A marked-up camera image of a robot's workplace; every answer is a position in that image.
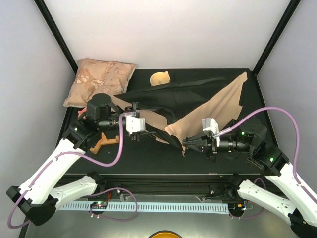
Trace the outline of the beige black pet tent fabric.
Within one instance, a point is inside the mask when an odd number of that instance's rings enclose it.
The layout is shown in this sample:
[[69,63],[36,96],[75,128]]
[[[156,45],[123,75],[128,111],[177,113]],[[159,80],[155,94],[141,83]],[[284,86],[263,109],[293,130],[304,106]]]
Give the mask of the beige black pet tent fabric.
[[202,132],[203,119],[214,118],[219,129],[238,119],[247,79],[247,72],[242,72],[233,77],[169,83],[115,95],[112,100],[121,108],[138,103],[146,131],[153,132],[157,141],[184,151],[183,139]]

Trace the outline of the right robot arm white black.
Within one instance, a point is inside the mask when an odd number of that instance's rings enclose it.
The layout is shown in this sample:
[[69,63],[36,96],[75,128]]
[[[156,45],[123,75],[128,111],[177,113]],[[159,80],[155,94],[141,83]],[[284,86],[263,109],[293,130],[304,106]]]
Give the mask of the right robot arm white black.
[[255,119],[242,123],[237,129],[220,132],[215,119],[206,118],[202,126],[201,133],[183,139],[186,149],[203,152],[212,161],[222,153],[233,158],[245,154],[247,163],[285,195],[280,197],[235,174],[224,187],[229,199],[240,197],[258,204],[283,219],[301,238],[317,236],[317,195],[301,188],[304,183],[298,184],[295,180],[288,157],[277,146],[265,142],[267,128],[264,125]]

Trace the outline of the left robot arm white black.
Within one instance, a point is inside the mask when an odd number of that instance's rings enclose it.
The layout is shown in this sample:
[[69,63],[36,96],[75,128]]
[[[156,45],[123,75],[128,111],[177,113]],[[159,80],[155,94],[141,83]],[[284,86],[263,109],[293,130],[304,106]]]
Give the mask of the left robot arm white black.
[[[40,226],[47,222],[63,205],[81,197],[103,197],[106,185],[95,172],[67,185],[56,187],[57,182],[67,170],[80,158],[84,158],[101,167],[112,167],[119,161],[123,151],[124,133],[138,138],[146,130],[145,118],[140,116],[143,108],[134,102],[131,106],[121,109],[115,105],[108,94],[94,95],[86,105],[79,118],[69,126],[63,134],[55,150],[41,167],[20,186],[11,186],[6,194],[14,202],[7,225],[10,229],[21,228],[11,223],[16,208],[25,215],[24,225],[33,223]],[[90,149],[99,149],[105,138],[103,132],[117,128],[119,143],[115,159],[103,163],[86,155]]]

